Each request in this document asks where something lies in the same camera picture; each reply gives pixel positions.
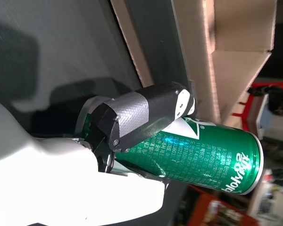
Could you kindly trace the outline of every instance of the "cardboard shelf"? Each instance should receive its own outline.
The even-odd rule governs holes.
[[[220,51],[213,52],[213,64],[217,87],[221,122],[233,112],[236,103],[269,58],[270,53]]]

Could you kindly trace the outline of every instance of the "white object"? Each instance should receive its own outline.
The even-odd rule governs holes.
[[[178,94],[176,108],[175,108],[175,120],[179,119],[183,115],[185,109],[187,108],[189,99],[190,99],[190,93],[186,89],[183,89]]]
[[[0,105],[0,226],[89,226],[160,209],[164,184],[99,173],[69,138],[36,140]]]

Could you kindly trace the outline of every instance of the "screw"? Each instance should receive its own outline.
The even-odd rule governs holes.
[[[118,144],[119,144],[119,140],[113,141],[113,146],[114,146],[114,147],[118,146]]]

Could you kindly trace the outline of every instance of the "aluminum can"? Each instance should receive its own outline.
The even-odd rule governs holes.
[[[263,170],[256,136],[189,117],[177,119],[116,158],[159,177],[237,194],[249,193]]]

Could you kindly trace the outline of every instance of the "dark gray wall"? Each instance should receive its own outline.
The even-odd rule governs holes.
[[[170,0],[127,0],[141,47],[156,84],[176,81],[189,88]]]
[[[25,129],[49,106],[140,87],[108,0],[0,0],[0,102]]]

